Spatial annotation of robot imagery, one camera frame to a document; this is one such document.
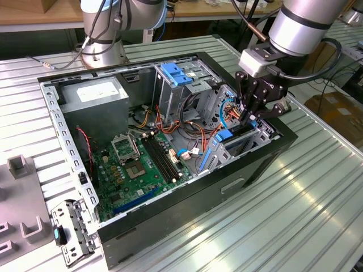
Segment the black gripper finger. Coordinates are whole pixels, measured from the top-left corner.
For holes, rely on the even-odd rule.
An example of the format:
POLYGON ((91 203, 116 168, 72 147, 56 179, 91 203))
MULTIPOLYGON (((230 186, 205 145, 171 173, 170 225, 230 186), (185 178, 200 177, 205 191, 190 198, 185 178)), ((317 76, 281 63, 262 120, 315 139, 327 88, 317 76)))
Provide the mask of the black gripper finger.
POLYGON ((268 109, 267 102, 269 102, 268 99, 255 99, 252 102, 251 120, 278 117, 284 113, 284 106, 281 103, 275 103, 271 109, 268 109))
POLYGON ((241 125, 246 125, 256 115, 255 90, 257 88, 257 80, 249 76, 245 71, 237 71, 235 73, 235 81, 240 108, 242 109, 239 121, 241 125))

